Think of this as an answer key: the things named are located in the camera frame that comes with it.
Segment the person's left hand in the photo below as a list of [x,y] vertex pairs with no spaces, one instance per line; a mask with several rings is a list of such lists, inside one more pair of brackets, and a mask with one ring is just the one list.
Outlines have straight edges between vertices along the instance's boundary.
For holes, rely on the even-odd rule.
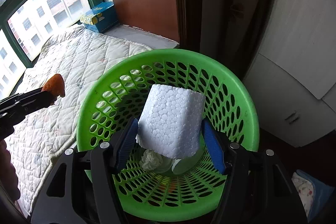
[[21,196],[18,189],[18,177],[15,173],[15,167],[11,163],[11,155],[4,140],[1,140],[0,149],[0,179],[10,199],[12,201],[18,200]]

